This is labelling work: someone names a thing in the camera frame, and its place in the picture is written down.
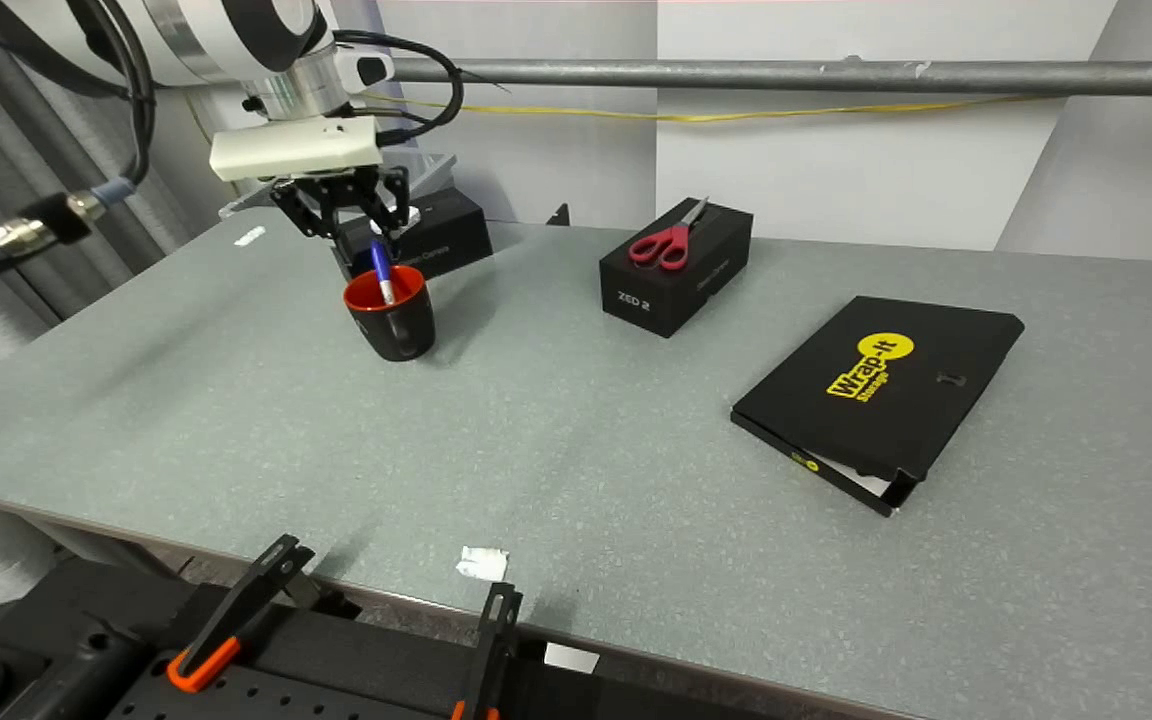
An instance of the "gray table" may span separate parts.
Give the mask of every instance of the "gray table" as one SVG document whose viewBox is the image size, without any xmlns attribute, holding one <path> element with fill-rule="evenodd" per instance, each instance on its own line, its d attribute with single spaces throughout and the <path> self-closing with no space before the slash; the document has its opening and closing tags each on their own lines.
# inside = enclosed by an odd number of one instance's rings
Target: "gray table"
<svg viewBox="0 0 1152 720">
<path fill-rule="evenodd" d="M 252 225 L 265 241 L 236 246 Z M 601 312 L 611 231 L 501 229 L 380 364 L 322 246 L 221 225 L 0 364 L 0 503 L 914 717 L 1152 717 L 1152 263 L 757 242 L 676 339 Z M 1011 359 L 896 519 L 729 408 L 846 295 L 1002 309 Z"/>
</svg>

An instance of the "key logo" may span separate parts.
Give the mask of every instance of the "key logo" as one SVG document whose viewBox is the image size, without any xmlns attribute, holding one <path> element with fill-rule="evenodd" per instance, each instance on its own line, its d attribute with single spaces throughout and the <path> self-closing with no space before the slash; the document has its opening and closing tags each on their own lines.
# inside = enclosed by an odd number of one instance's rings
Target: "key logo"
<svg viewBox="0 0 1152 720">
<path fill-rule="evenodd" d="M 873 404 L 881 387 L 891 380 L 886 364 L 899 364 L 914 350 L 903 331 L 873 331 L 857 343 L 859 359 L 845 377 L 835 377 L 825 392 L 850 404 Z"/>
</svg>

